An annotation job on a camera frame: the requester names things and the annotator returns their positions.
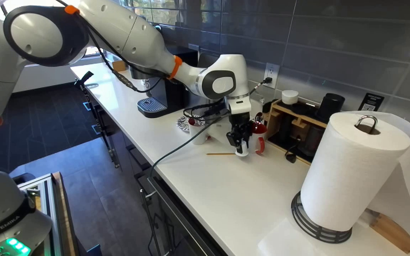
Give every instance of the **gray tile wall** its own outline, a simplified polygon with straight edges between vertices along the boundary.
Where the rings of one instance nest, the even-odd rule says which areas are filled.
[[[366,92],[386,96],[382,111],[410,121],[410,1],[407,0],[127,0],[161,22],[168,42],[198,44],[202,64],[242,52],[248,75],[281,65],[275,89],[293,88],[320,102],[326,92],[357,109]]]

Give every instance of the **red object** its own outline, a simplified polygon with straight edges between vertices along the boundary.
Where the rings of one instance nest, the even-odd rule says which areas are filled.
[[[252,128],[252,133],[265,133],[266,126],[262,122],[255,122]]]
[[[259,145],[261,145],[261,148],[256,150],[256,153],[262,155],[265,150],[265,139],[262,136],[259,136]]]
[[[188,118],[190,125],[195,125],[195,119],[194,118]]]

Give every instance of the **white countertop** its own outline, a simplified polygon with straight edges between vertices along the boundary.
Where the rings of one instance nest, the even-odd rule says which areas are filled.
[[[155,162],[188,139],[178,126],[181,111],[161,118],[145,118],[137,101],[145,95],[125,88],[103,64],[73,67],[77,77],[93,71],[90,92],[134,142]],[[187,145],[164,159],[157,170],[171,189],[214,236],[228,254],[404,254],[363,220],[342,244],[329,244],[308,236],[293,220],[291,200],[301,189],[308,165],[285,160],[281,149],[268,146],[265,156],[208,156],[231,152],[228,143],[211,139]]]

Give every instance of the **black coffee maker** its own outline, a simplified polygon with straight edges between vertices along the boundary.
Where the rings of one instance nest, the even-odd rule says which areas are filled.
[[[197,67],[198,65],[198,52],[190,48],[168,45],[170,52],[178,55],[184,62]],[[158,82],[144,98],[137,102],[138,111],[148,118],[161,116],[177,109],[185,108],[188,105],[188,91],[184,84],[178,81],[170,81],[161,78],[151,78],[151,81]]]

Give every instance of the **paper towel roll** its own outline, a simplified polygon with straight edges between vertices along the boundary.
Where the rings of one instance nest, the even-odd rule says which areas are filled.
[[[308,216],[333,230],[349,230],[389,179],[410,138],[377,122],[379,135],[355,126],[356,112],[332,115],[302,186]]]

